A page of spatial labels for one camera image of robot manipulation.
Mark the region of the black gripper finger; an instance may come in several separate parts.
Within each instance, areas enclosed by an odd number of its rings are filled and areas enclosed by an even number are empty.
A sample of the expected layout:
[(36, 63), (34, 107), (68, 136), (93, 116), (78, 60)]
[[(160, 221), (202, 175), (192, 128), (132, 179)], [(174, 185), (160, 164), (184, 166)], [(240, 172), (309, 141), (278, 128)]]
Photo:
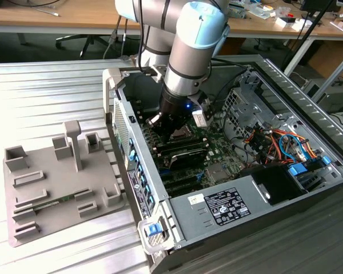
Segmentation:
[(155, 132), (163, 143), (169, 141), (168, 117), (162, 112), (158, 112), (155, 116), (146, 120), (148, 127)]
[(170, 126), (170, 136), (168, 142), (184, 140), (193, 136), (188, 123), (182, 124), (181, 121), (173, 122)]

